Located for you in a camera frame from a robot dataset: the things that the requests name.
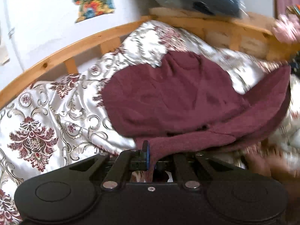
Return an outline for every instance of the damask bedding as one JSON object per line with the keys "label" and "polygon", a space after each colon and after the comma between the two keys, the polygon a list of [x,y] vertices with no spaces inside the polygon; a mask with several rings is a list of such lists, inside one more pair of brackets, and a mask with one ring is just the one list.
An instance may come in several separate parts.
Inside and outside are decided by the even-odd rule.
{"label": "damask bedding", "polygon": [[[115,52],[105,54],[84,73],[58,82],[36,82],[0,111],[0,225],[18,224],[21,217],[13,196],[24,180],[61,168],[100,152],[118,155],[134,149],[131,138],[113,128],[101,90],[112,75],[138,64],[161,65],[167,51],[203,54],[226,70],[234,89],[243,94],[280,63],[260,61],[240,52],[217,49],[183,29],[148,21],[132,32]],[[300,147],[300,81],[291,76],[292,99],[286,118],[272,141],[288,152],[298,167]],[[219,158],[240,165],[237,153]]]}

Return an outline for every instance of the black device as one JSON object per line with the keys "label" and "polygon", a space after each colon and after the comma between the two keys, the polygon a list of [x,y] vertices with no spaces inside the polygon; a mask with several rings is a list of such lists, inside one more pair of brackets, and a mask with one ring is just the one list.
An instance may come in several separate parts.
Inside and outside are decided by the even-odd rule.
{"label": "black device", "polygon": [[[101,153],[23,182],[15,193],[21,224],[285,224],[279,182],[204,153],[168,156],[154,182],[130,182],[133,171],[147,170],[148,147],[117,158]],[[164,171],[174,182],[155,182]]]}

